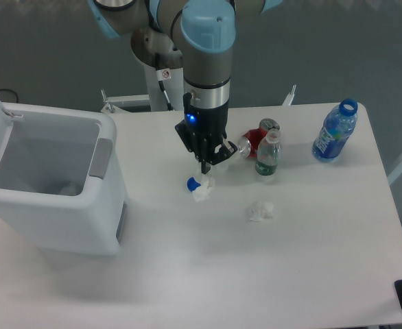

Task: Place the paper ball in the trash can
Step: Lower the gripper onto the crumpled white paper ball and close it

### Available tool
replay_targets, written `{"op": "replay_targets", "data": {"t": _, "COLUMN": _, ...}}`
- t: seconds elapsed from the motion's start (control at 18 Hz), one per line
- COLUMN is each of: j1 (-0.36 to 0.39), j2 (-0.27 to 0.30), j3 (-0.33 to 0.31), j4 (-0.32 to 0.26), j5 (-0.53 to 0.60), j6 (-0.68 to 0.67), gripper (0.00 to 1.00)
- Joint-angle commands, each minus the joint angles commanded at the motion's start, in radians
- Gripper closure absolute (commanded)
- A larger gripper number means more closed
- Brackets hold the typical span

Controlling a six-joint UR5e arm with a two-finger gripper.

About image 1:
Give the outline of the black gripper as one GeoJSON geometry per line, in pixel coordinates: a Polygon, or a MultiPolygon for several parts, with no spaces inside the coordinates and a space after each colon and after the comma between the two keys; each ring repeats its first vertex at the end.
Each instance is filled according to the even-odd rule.
{"type": "Polygon", "coordinates": [[[201,162],[201,173],[206,175],[211,165],[235,154],[237,146],[226,139],[228,102],[217,108],[202,109],[193,106],[191,100],[191,93],[183,95],[184,119],[175,129],[187,150],[201,162]]]}

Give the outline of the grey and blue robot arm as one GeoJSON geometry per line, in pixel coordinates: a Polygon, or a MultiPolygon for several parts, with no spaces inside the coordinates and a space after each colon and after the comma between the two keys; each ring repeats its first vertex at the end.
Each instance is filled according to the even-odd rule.
{"type": "Polygon", "coordinates": [[[89,1],[112,37],[140,29],[163,34],[182,55],[184,119],[175,129],[201,172],[229,159],[237,147],[226,123],[235,21],[256,16],[280,1],[89,1]]]}

